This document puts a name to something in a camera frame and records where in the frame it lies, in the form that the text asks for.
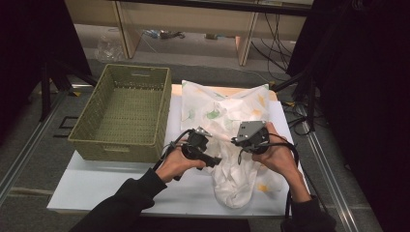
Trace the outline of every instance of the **basket handle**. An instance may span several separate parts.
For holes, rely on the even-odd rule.
[[[126,146],[118,146],[118,145],[103,145],[102,148],[106,152],[122,152],[122,153],[128,153],[130,151],[129,147]]]

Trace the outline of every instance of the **person's right hand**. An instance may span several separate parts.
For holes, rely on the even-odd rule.
[[[271,122],[266,123],[265,127],[268,132],[271,133],[271,135],[269,135],[270,143],[285,142],[285,138],[278,135],[277,130]],[[285,146],[271,146],[261,155],[253,154],[252,159],[263,163],[269,169],[276,171],[286,179],[293,201],[306,202],[311,200],[302,173],[296,166],[289,148]]]

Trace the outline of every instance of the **gray carpet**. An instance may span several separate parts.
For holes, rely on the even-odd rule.
[[[100,76],[104,64],[96,60],[89,60],[89,64],[93,75]],[[254,73],[227,69],[178,65],[166,65],[166,67],[171,69],[174,83],[181,83],[182,79],[186,79],[203,85],[249,88],[264,84],[266,80],[263,78],[267,80],[272,79],[267,72],[257,72],[263,76],[263,78],[261,78]],[[288,78],[285,74],[278,74],[278,76],[283,79]],[[54,135],[69,133],[69,130],[59,129],[61,122],[66,116],[78,116],[80,114],[86,101],[90,97],[91,91],[92,89],[87,89],[83,91],[80,97],[65,98],[53,122],[45,132],[39,147],[16,181],[15,187],[55,190],[73,154],[74,147],[66,138],[56,138]],[[278,99],[283,102],[290,102],[292,101],[290,97],[291,93],[292,87],[280,91],[278,93]],[[7,166],[11,164],[15,154],[19,151],[18,149],[21,148],[22,142],[28,138],[29,131],[33,129],[33,124],[35,125],[40,117],[39,108],[41,108],[40,95],[37,95],[33,99],[32,105],[30,105],[27,110],[22,111],[21,120],[19,120],[20,123],[15,126],[13,135],[10,136],[11,143],[9,146],[3,146],[1,148],[2,153],[8,153],[9,157],[7,159],[2,158],[2,160],[5,161],[0,162],[2,164],[0,177],[2,177],[2,175],[4,176]],[[290,121],[297,116],[291,112],[287,112],[286,117],[287,120]],[[352,208],[359,228],[362,231],[381,231],[354,176],[344,167],[343,157],[339,152],[332,132],[326,127],[326,120],[318,118],[315,122],[317,123],[317,136],[321,141],[322,148],[325,151],[330,166],[337,177],[340,188],[349,206]],[[293,139],[297,144],[297,149],[301,154],[302,166],[313,180],[317,188],[317,193],[322,197],[330,214],[337,220],[337,231],[344,231],[335,204],[323,181],[322,174],[311,151],[307,137],[298,135],[293,130],[291,131]],[[298,126],[296,127],[296,131],[302,132],[303,130]],[[308,184],[311,192],[315,192],[312,185],[310,183]],[[45,208],[47,200],[47,195],[9,195],[0,208],[0,231],[67,231],[81,218],[81,216],[58,215],[57,213],[48,211]],[[250,228],[253,232],[278,231],[279,223],[279,219],[249,220]]]

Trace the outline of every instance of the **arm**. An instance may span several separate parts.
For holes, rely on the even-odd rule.
[[[175,149],[162,166],[149,169],[139,180],[128,179],[113,195],[97,205],[71,231],[126,231],[141,211],[154,206],[154,197],[173,177],[192,167],[204,167],[201,160],[189,160]]]
[[[266,128],[269,133],[278,134],[272,123],[267,123]],[[271,143],[280,143],[285,138],[270,135],[269,139]],[[252,155],[252,159],[282,175],[289,185],[292,219],[283,222],[282,231],[335,231],[336,221],[321,212],[317,198],[308,193],[303,175],[288,148],[270,147],[262,155]]]

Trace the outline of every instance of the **floor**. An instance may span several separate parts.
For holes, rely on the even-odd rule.
[[[117,28],[106,28],[96,26],[76,25],[85,54],[89,59],[90,68],[94,76],[101,74],[104,63],[96,60],[96,49],[99,46],[101,36],[116,41],[118,40]],[[256,47],[268,53],[269,49],[261,40],[253,39]],[[292,50],[293,42],[282,42],[287,49]],[[273,59],[281,65],[281,59],[273,54]],[[168,67],[179,67],[174,73],[176,79],[192,79],[219,85],[258,85],[274,81],[279,83],[286,78],[283,70],[273,64],[269,65],[266,58],[261,56],[254,47],[249,51],[247,64],[244,67],[238,65],[236,47],[232,38],[218,37],[216,40],[205,39],[203,34],[185,33],[183,39],[153,39],[144,36],[140,42],[137,52],[131,60],[125,60],[121,56],[119,61],[125,63],[140,63],[163,65]],[[228,81],[223,82],[221,78],[213,78],[213,74],[227,73]],[[81,81],[72,79],[72,83],[81,84]],[[292,102],[291,93],[295,86],[289,86],[278,93],[278,99],[282,102]],[[83,89],[82,95],[87,96],[92,89]],[[6,143],[0,147],[0,180],[7,176],[9,168],[13,165],[17,155],[23,150],[24,145],[30,139],[31,133],[38,125],[41,114],[41,90],[36,88],[31,97],[31,103],[27,104],[21,111],[13,129],[9,131]],[[0,231],[67,231],[82,215],[59,215],[50,212],[45,207],[55,190],[58,182],[67,167],[73,154],[74,148],[66,139],[57,139],[56,134],[67,134],[68,131],[59,129],[61,119],[65,116],[77,115],[82,109],[86,98],[75,98],[68,96],[56,111],[55,119],[49,124],[37,147],[31,151],[31,158],[24,163],[24,168],[17,175],[13,188],[0,208]],[[316,115],[321,116],[320,104],[317,105]],[[285,107],[288,121],[297,117],[292,107]],[[316,132],[320,146],[328,162],[328,168],[335,176],[337,186],[345,199],[348,210],[353,215],[357,228],[349,228],[344,223],[335,201],[335,196],[329,189],[317,156],[312,151],[311,140],[304,132],[303,125],[292,128],[293,140],[301,153],[301,164],[306,174],[312,179],[307,182],[311,192],[319,194],[323,199],[324,206],[331,216],[337,220],[337,231],[382,231],[371,208],[366,202],[360,187],[354,176],[345,166],[343,156],[337,147],[331,130],[327,127],[324,117],[315,119]],[[252,232],[279,231],[280,219],[251,218],[249,225]]]

